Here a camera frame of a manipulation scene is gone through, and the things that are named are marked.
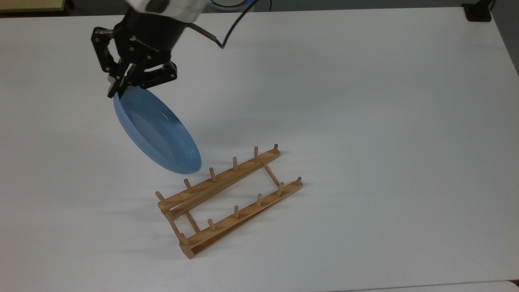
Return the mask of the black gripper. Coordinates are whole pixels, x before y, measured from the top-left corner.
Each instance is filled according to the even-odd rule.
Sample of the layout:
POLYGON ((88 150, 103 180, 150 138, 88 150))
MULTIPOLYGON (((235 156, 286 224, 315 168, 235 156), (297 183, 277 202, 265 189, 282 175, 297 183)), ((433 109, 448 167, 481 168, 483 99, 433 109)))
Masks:
POLYGON ((103 72, 109 74, 109 98, 122 95, 122 83, 125 86, 152 88, 177 78, 177 66, 170 61, 171 52, 188 24, 163 15, 141 13, 128 9, 124 18, 114 30, 95 27, 91 41, 103 72), (109 51, 109 44, 114 39, 120 57, 116 62, 109 51), (146 71, 145 64, 138 64, 146 55, 151 56, 151 65, 159 68, 146 71), (133 63, 126 78, 127 66, 133 63))

